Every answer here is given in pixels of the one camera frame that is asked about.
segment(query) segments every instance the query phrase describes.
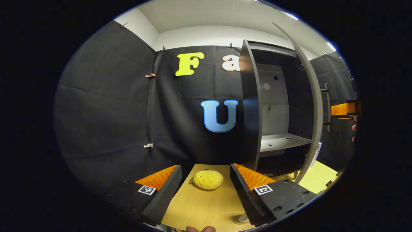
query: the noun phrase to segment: citron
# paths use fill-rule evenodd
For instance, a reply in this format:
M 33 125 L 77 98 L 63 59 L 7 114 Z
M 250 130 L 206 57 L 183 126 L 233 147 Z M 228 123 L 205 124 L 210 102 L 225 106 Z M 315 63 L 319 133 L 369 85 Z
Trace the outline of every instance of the citron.
M 223 183 L 223 176 L 217 171 L 213 170 L 203 170 L 197 172 L 191 179 L 190 183 L 194 183 L 196 186 L 206 189 L 213 190 L 217 189 Z

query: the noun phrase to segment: orange object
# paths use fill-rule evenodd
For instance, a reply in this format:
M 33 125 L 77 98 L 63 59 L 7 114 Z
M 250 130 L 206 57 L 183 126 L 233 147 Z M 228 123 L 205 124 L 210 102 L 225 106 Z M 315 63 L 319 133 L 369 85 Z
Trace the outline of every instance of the orange object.
M 274 179 L 267 177 L 263 174 L 260 174 L 258 172 L 255 172 L 252 169 L 245 168 L 236 163 L 234 163 L 234 165 L 242 175 L 251 192 L 253 192 L 253 189 L 256 187 L 275 182 Z
M 156 188 L 157 191 L 160 191 L 167 178 L 169 178 L 170 174 L 173 172 L 173 170 L 175 170 L 176 167 L 177 165 L 168 167 L 166 169 L 148 175 L 145 178 L 136 181 L 135 183 Z
M 356 113 L 354 102 L 343 103 L 331 107 L 331 115 L 347 115 Z

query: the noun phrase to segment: letter cutout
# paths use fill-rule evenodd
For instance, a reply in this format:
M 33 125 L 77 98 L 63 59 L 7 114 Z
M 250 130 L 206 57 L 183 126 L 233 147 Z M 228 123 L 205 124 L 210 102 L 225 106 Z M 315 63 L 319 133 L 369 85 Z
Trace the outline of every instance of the letter cutout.
M 177 70 L 176 76 L 192 75 L 194 71 L 190 69 L 190 65 L 194 69 L 199 66 L 199 59 L 197 57 L 203 59 L 205 55 L 201 52 L 179 54 L 179 70 Z
M 205 126 L 208 130 L 216 133 L 227 132 L 236 124 L 236 106 L 239 104 L 236 100 L 226 100 L 223 102 L 227 106 L 227 123 L 220 124 L 217 121 L 216 108 L 219 106 L 218 101 L 208 100 L 202 101 L 200 105 L 203 107 L 203 118 Z
M 222 68 L 226 71 L 238 71 L 240 72 L 239 67 L 239 57 L 234 55 L 227 55 L 222 58 L 225 62 L 222 64 Z

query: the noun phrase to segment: white wall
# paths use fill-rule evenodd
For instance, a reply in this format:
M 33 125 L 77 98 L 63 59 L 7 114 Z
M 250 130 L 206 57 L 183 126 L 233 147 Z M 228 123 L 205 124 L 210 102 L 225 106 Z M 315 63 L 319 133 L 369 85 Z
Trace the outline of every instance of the white wall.
M 166 49 L 171 49 L 205 45 L 230 46 L 230 43 L 233 47 L 242 47 L 243 39 L 293 49 L 292 44 L 287 39 L 262 31 L 235 26 L 194 26 L 160 33 L 154 50 L 161 50 L 163 46 Z M 318 57 L 307 49 L 303 47 L 302 49 L 309 60 Z
M 159 32 L 146 18 L 146 16 L 137 8 L 133 8 L 114 19 L 121 25 L 127 23 L 124 27 L 135 33 L 139 38 L 145 41 L 151 48 L 155 49 L 155 44 Z

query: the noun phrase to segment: yellow letter f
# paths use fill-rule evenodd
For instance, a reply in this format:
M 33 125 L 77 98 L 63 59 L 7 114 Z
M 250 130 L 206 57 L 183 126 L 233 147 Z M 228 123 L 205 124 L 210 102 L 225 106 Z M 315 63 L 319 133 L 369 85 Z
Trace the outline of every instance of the yellow letter f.
M 179 54 L 179 70 L 176 72 L 176 76 L 192 75 L 194 71 L 190 69 L 190 65 L 194 69 L 199 66 L 199 59 L 197 57 L 203 59 L 205 55 L 201 52 Z

